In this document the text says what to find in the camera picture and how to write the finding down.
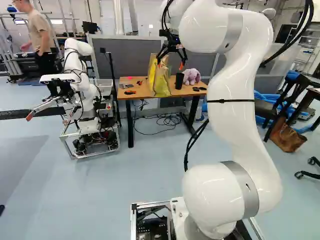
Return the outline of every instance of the man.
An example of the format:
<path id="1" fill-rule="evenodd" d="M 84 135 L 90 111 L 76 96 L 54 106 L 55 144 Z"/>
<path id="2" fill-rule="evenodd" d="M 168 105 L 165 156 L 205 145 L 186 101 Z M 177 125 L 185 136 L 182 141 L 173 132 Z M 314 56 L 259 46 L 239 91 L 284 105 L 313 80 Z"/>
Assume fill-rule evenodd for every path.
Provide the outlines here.
<path id="1" fill-rule="evenodd" d="M 35 59 L 39 66 L 41 76 L 56 74 L 56 53 L 51 51 L 51 48 L 56 48 L 56 46 L 48 21 L 40 12 L 34 9 L 30 0 L 13 0 L 12 3 L 20 12 L 28 14 L 28 29 L 31 40 L 28 43 L 23 44 L 21 50 L 26 52 L 32 45 L 36 52 Z M 53 82 L 47 84 L 47 87 L 50 91 L 50 96 L 48 98 L 58 95 L 57 87 Z"/>

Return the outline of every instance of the black cup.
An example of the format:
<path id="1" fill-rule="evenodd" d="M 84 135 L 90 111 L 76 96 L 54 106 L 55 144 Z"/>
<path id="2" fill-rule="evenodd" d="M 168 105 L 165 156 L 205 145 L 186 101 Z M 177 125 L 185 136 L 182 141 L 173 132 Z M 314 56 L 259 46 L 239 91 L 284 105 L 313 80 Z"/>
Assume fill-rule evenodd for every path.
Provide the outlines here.
<path id="1" fill-rule="evenodd" d="M 182 84 L 184 83 L 184 77 L 185 77 L 185 75 L 181 72 L 178 72 L 175 75 L 175 89 L 177 89 L 177 90 L 182 89 Z"/>

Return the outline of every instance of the gray floor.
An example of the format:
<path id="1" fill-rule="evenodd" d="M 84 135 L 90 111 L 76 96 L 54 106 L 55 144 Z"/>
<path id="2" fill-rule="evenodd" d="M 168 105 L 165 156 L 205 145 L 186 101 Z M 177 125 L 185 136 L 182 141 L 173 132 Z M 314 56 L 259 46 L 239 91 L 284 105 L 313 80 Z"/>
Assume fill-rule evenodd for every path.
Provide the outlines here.
<path id="1" fill-rule="evenodd" d="M 0 111 L 30 108 L 47 94 L 45 87 L 6 84 L 0 78 Z M 320 104 L 312 106 L 319 114 Z M 6 205 L 0 239 L 128 240 L 131 203 L 181 196 L 190 137 L 185 126 L 154 136 L 135 134 L 135 148 L 128 149 L 123 123 L 119 153 L 75 161 L 58 138 L 59 116 L 0 121 L 0 204 Z M 162 129 L 146 119 L 137 128 L 145 133 Z M 284 186 L 276 209 L 256 217 L 267 240 L 320 238 L 320 182 L 294 177 L 302 169 L 320 172 L 307 164 L 311 156 L 320 158 L 320 129 L 305 135 L 308 142 L 296 153 L 266 144 Z M 229 147 L 209 128 L 189 154 L 190 166 L 230 159 Z"/>

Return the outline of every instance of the black pants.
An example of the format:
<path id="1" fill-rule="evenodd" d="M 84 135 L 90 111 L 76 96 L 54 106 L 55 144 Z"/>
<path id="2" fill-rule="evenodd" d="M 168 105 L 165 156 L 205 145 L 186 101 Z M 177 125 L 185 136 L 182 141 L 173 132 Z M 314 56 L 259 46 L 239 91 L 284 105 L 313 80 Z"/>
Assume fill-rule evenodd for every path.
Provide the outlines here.
<path id="1" fill-rule="evenodd" d="M 57 68 L 55 66 L 57 54 L 53 52 L 44 52 L 42 56 L 35 54 L 36 63 L 39 66 L 39 72 L 42 75 L 57 74 Z M 50 91 L 51 96 L 57 96 L 58 90 L 53 82 L 49 82 L 46 85 Z"/>

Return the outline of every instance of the plush toy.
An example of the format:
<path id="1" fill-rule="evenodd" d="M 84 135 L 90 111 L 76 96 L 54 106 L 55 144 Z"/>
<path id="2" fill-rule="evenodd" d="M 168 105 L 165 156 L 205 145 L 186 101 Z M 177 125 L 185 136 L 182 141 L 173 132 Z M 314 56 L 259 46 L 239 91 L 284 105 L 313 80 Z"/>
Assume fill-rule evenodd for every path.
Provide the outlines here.
<path id="1" fill-rule="evenodd" d="M 200 82 L 200 72 L 195 68 L 186 69 L 183 74 L 183 83 L 185 85 L 195 85 L 195 83 Z"/>

